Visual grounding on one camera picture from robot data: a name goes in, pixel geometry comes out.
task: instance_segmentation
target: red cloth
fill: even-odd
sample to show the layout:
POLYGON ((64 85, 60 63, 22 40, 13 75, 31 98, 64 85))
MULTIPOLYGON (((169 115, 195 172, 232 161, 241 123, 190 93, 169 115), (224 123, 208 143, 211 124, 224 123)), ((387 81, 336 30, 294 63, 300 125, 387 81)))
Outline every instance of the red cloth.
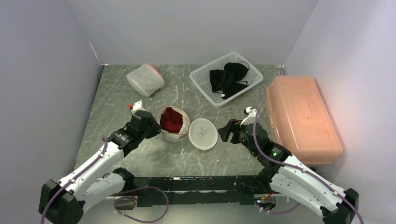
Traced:
POLYGON ((169 133, 179 133, 183 126, 183 116, 167 107, 165 112, 161 115, 161 127, 169 133))

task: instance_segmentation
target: orange storage bin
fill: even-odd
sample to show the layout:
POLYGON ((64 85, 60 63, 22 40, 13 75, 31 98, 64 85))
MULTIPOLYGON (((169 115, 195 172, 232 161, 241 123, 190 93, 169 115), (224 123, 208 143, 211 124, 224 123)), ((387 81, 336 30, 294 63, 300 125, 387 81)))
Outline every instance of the orange storage bin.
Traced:
POLYGON ((304 164, 332 163, 342 153, 312 77, 276 76, 267 87, 266 110, 273 140, 304 164))

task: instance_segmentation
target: white wall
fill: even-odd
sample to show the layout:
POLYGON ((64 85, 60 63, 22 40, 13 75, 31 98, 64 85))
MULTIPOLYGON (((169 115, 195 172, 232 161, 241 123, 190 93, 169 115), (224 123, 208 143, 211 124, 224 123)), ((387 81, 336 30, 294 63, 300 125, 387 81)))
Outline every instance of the white wall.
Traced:
POLYGON ((73 168, 99 62, 64 0, 1 1, 0 30, 0 223, 38 223, 41 186, 73 168))
POLYGON ((366 223, 396 220, 395 24, 392 0, 320 0, 286 62, 317 80, 345 147, 322 170, 360 193, 366 223))
POLYGON ((67 0, 107 64, 284 64, 317 1, 67 0))

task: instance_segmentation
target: white plastic basket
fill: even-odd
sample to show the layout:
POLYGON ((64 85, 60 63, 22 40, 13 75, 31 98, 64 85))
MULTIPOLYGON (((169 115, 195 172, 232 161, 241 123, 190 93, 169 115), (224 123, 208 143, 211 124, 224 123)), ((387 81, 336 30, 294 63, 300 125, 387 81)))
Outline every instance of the white plastic basket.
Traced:
POLYGON ((231 52, 226 54, 194 71, 190 74, 190 79, 194 83, 194 85, 199 89, 199 91, 206 97, 207 100, 212 104, 214 108, 220 108, 224 104, 230 102, 235 97, 240 94, 248 91, 253 86, 257 85, 262 81, 262 74, 254 67, 249 61, 247 61, 244 57, 236 52, 231 52), (209 79, 209 71, 215 69, 224 69, 224 65, 228 62, 239 63, 239 62, 247 62, 250 66, 250 69, 247 71, 245 78, 241 81, 247 81, 248 87, 243 89, 242 91, 236 93, 232 97, 228 99, 223 99, 220 96, 220 93, 212 92, 212 86, 209 79))

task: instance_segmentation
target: gray marble surface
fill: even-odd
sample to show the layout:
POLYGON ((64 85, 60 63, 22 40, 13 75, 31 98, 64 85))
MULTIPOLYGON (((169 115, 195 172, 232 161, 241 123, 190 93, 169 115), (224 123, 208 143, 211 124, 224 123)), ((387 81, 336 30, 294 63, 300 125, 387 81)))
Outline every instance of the gray marble surface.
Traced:
MULTIPOLYGON (((102 146, 101 136, 109 136, 130 120, 127 105, 141 99, 143 107, 154 116, 161 106, 175 105, 183 108, 191 121, 206 118, 216 128, 224 127, 229 119, 243 119, 243 110, 255 105, 261 111, 260 124, 268 130, 264 100, 266 86, 277 74, 273 65, 256 66, 264 76, 263 81, 219 109, 214 109, 190 80, 190 72, 199 65, 154 65, 164 77, 165 86, 150 97, 140 95, 126 79, 126 75, 138 67, 105 67, 75 168, 102 146)), ((128 169, 135 176, 255 175, 262 169, 261 164, 241 144, 223 143, 219 137, 212 149, 203 151, 195 148, 188 138, 181 142, 169 142, 161 135, 144 140, 109 171, 118 167, 128 169)))

